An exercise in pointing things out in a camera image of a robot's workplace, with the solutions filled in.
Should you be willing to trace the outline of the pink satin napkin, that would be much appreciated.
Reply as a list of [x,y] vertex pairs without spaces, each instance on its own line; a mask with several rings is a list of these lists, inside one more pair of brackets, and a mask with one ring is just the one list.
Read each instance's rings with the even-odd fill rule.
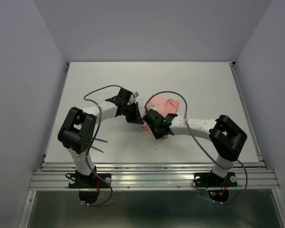
[[[171,98],[165,98],[160,95],[160,93],[153,94],[149,100],[146,102],[144,110],[145,114],[150,110],[153,109],[157,112],[159,112],[162,116],[166,116],[167,114],[177,114],[178,108],[179,108],[179,100],[177,99],[171,99]],[[142,128],[150,133],[151,130],[147,123],[143,121],[144,124]]]

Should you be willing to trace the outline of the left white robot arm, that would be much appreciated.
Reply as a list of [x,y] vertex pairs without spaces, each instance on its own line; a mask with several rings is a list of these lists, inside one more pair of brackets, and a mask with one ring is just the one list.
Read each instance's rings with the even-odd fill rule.
[[58,140],[67,148],[80,175],[80,182],[85,187],[92,187],[96,183],[95,165],[89,155],[102,121],[124,116],[130,124],[143,124],[138,103],[135,101],[137,93],[120,87],[116,96],[105,99],[102,103],[89,100],[95,106],[79,109],[72,107],[59,130]]

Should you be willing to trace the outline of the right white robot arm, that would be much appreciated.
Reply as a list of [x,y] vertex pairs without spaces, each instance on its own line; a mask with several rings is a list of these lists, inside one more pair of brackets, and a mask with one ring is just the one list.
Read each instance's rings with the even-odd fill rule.
[[142,119],[156,139],[166,135],[188,135],[200,148],[198,138],[211,141],[218,153],[216,159],[211,158],[214,166],[209,173],[209,180],[214,185],[226,180],[247,140],[247,134],[227,115],[209,120],[186,119],[177,114],[163,116],[151,108]]

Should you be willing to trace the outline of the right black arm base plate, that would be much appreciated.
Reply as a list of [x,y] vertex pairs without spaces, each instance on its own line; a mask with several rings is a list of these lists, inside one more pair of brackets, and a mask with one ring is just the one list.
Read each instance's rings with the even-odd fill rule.
[[224,178],[219,177],[212,172],[198,172],[194,174],[194,180],[192,182],[197,188],[221,188],[238,186],[234,172],[228,172]]

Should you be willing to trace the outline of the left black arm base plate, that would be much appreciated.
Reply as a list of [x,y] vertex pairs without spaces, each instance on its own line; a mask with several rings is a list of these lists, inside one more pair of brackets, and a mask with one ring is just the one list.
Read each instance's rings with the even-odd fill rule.
[[89,176],[80,174],[79,172],[67,173],[65,177],[69,180],[68,187],[70,189],[109,189],[110,183],[106,184],[96,177],[93,173]]

